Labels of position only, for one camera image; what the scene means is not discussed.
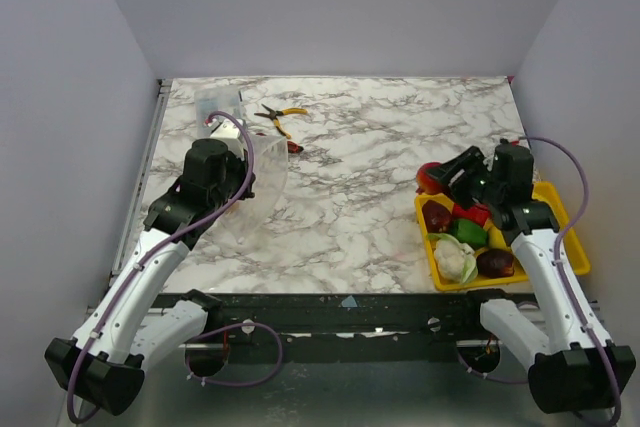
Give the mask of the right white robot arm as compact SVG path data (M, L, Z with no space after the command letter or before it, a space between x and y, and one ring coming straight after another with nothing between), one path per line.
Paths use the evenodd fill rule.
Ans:
M495 334L526 367L528 385L545 413L609 410L608 425L622 415L621 393L636 361L617 346L592 311L565 256L568 230L548 203L533 196L533 156L502 141L491 165L471 147L458 157L425 169L464 208L484 205L534 288L546 329L540 331L506 300L488 300L464 309L460 326L469 337Z

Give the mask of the clear zip top bag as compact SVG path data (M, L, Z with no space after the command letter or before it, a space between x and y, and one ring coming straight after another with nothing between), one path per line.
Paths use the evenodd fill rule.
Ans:
M254 148L253 198L237 201L220 218L221 225L239 243L245 243L271 216L288 175L288 147L282 136L250 134Z

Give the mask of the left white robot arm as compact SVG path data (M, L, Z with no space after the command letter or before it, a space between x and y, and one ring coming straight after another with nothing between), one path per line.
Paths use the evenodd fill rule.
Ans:
M249 138L204 138L187 151L182 174L149 207L134 252L94 313L69 339L55 338L45 360L74 401L122 414L144 383L146 354L131 348L142 320L169 275L235 202L252 197L255 153Z

